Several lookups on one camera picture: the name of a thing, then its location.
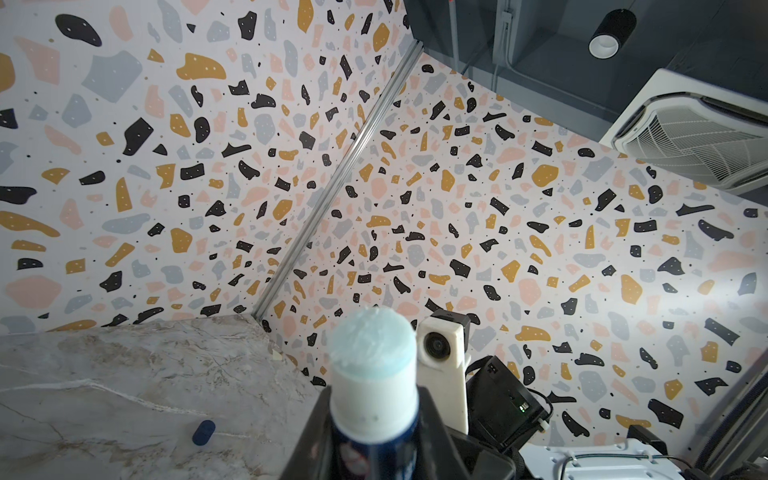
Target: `plastic cap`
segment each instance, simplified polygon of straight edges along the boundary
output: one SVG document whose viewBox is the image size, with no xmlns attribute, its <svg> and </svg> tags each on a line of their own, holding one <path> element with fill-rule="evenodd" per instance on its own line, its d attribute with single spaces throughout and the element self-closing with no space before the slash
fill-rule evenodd
<svg viewBox="0 0 768 480">
<path fill-rule="evenodd" d="M 413 327 L 389 308 L 366 308 L 333 330 L 329 356 L 336 374 L 360 380 L 384 379 L 416 356 Z"/>
<path fill-rule="evenodd" d="M 605 59 L 616 55 L 619 41 L 610 35 L 598 35 L 589 42 L 589 53 L 595 58 Z"/>
<path fill-rule="evenodd" d="M 329 339 L 330 410 L 336 427 L 367 445 L 387 442 L 419 410 L 416 337 L 389 308 L 368 308 L 343 320 Z"/>
</svg>

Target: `terrazzo wallpaper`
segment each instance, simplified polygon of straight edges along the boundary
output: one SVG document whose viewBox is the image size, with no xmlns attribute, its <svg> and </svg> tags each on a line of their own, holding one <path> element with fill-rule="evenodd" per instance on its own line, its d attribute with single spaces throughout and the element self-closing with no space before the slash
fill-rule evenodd
<svg viewBox="0 0 768 480">
<path fill-rule="evenodd" d="M 535 442 L 639 424 L 686 453 L 766 348 L 766 217 L 423 55 L 264 326 L 324 385 L 329 329 L 354 309 L 468 313 L 473 358 L 554 403 Z"/>
<path fill-rule="evenodd" d="M 0 333 L 252 307 L 411 40 L 399 0 L 0 2 Z"/>
</svg>

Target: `black cable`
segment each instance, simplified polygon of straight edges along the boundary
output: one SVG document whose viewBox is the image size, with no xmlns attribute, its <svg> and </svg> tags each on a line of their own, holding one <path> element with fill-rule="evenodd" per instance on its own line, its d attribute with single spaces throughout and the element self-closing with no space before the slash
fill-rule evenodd
<svg viewBox="0 0 768 480">
<path fill-rule="evenodd" d="M 585 453 L 583 455 L 576 455 L 575 457 L 568 458 L 563 462 L 563 466 L 560 467 L 560 480 L 563 480 L 565 478 L 565 467 L 567 467 L 568 464 L 573 462 L 574 460 L 578 460 L 580 458 L 599 458 L 599 457 L 649 458 L 648 455 L 631 455 L 626 453 Z M 693 468 L 687 460 L 684 460 L 678 457 L 673 457 L 672 455 L 652 455 L 650 458 L 652 458 L 653 460 L 657 458 L 668 458 L 670 460 L 677 460 L 678 462 L 682 462 L 685 465 L 687 465 L 688 468 Z"/>
<path fill-rule="evenodd" d="M 526 430 L 526 431 L 523 433 L 523 435 L 525 435 L 525 434 L 527 434 L 528 432 L 530 432 L 530 431 L 531 431 L 533 428 L 535 428 L 535 427 L 531 427 L 529 430 Z M 503 449 L 499 450 L 498 452 L 499 452 L 501 455 L 504 455 L 504 456 L 506 456 L 506 455 L 507 455 L 507 452 L 509 452 L 509 449 L 511 449 L 511 448 L 512 448 L 512 444 L 513 444 L 513 443 L 515 443 L 515 441 L 514 441 L 514 440 L 513 440 L 513 441 L 510 441 L 510 442 L 507 444 L 507 446 L 505 446 Z"/>
<path fill-rule="evenodd" d="M 482 55 L 482 52 L 485 50 L 491 48 L 493 46 L 495 35 L 491 35 L 491 37 L 488 39 L 488 41 L 485 43 L 485 45 L 480 45 L 478 49 L 475 51 L 475 53 L 470 57 L 469 61 L 467 62 L 467 65 L 462 70 L 462 75 L 467 73 L 467 70 L 469 70 L 469 67 L 473 66 L 475 62 L 480 58 L 480 55 Z"/>
<path fill-rule="evenodd" d="M 741 415 L 768 389 L 768 374 L 763 375 L 746 393 L 733 410 L 730 411 L 728 416 L 720 423 L 715 433 L 712 434 L 707 444 L 699 454 L 699 458 L 696 459 L 696 468 L 704 470 L 707 467 L 707 463 L 710 461 L 712 454 L 714 453 L 720 442 L 723 441 L 728 432 L 733 428 Z"/>
<path fill-rule="evenodd" d="M 464 371 L 464 376 L 467 376 L 470 372 L 474 372 L 475 370 L 482 367 L 483 364 L 489 361 L 492 357 L 493 355 L 484 356 L 480 360 L 475 360 L 474 362 L 470 363 L 467 369 Z"/>
<path fill-rule="evenodd" d="M 547 414 L 547 418 L 545 418 L 545 421 L 549 422 L 549 419 L 552 418 L 552 414 L 554 414 L 554 405 L 552 405 L 552 401 L 541 392 L 537 392 L 536 390 L 533 390 L 533 389 L 528 389 L 528 391 L 530 393 L 535 393 L 536 395 L 542 397 L 546 401 L 547 405 L 549 405 L 549 413 Z"/>
</svg>

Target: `marble countertop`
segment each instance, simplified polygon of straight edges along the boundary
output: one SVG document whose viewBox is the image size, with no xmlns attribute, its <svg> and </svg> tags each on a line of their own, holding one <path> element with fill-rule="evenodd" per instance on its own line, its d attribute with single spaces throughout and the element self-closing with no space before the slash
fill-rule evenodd
<svg viewBox="0 0 768 480">
<path fill-rule="evenodd" d="M 277 478 L 319 391 L 246 316 L 3 336 L 0 472 Z"/>
</svg>

